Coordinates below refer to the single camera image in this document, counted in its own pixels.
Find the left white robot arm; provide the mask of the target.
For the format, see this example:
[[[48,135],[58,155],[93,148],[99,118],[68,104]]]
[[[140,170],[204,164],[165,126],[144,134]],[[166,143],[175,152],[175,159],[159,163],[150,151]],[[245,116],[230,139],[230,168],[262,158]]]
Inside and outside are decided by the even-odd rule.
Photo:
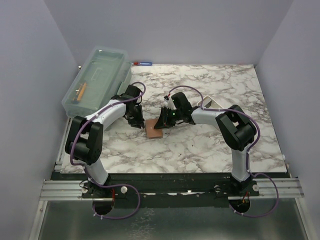
[[[65,152],[69,154],[71,165],[83,167],[89,181],[95,183],[93,191],[101,198],[111,191],[107,182],[109,174],[100,159],[104,131],[120,118],[125,118],[133,128],[143,129],[145,120],[141,102],[145,92],[144,83],[135,82],[96,112],[85,117],[76,116],[71,121]]]

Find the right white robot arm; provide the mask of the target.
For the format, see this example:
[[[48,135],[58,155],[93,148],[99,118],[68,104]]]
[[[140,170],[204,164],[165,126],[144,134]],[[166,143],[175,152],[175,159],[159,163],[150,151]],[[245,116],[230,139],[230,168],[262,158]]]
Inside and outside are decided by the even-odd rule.
[[[230,191],[236,196],[247,192],[246,181],[251,177],[248,150],[255,140],[257,128],[242,108],[236,104],[225,109],[192,106],[182,92],[165,99],[167,106],[161,108],[154,128],[167,129],[181,123],[211,125],[217,128],[225,143],[231,148],[231,177],[234,180],[230,183]]]

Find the tan leather card holder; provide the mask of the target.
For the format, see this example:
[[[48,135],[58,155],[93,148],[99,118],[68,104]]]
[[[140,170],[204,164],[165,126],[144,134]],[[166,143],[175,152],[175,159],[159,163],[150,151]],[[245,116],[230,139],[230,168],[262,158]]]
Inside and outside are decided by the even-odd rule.
[[[145,132],[148,139],[158,139],[163,137],[163,131],[161,129],[155,129],[157,119],[147,119],[145,121]]]

